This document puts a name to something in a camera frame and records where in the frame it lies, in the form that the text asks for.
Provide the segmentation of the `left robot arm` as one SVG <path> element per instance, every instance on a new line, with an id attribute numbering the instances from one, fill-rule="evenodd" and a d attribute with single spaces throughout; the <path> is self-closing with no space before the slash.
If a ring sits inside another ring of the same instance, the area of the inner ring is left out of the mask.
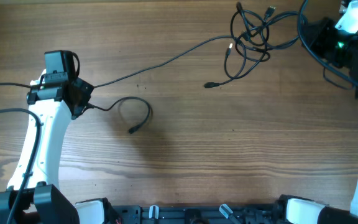
<path id="1" fill-rule="evenodd" d="M 29 85 L 29 124 L 19 163 L 0 192 L 0 223 L 107 223 L 103 200 L 74 205 L 58 185 L 65 132 L 82 115 L 94 88 L 79 78 L 76 53 L 56 50 L 44 57 L 45 70 Z"/>

